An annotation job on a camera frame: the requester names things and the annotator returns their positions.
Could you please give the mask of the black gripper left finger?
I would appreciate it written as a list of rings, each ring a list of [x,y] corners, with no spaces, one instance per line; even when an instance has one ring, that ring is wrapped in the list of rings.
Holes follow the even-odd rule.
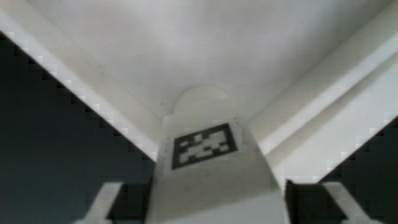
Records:
[[[149,188],[147,183],[107,182],[73,224],[144,224]]]

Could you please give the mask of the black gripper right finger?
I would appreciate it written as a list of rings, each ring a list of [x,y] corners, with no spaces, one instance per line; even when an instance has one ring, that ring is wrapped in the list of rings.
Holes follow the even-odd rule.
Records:
[[[291,224],[384,224],[339,182],[298,184],[288,180],[284,199]]]

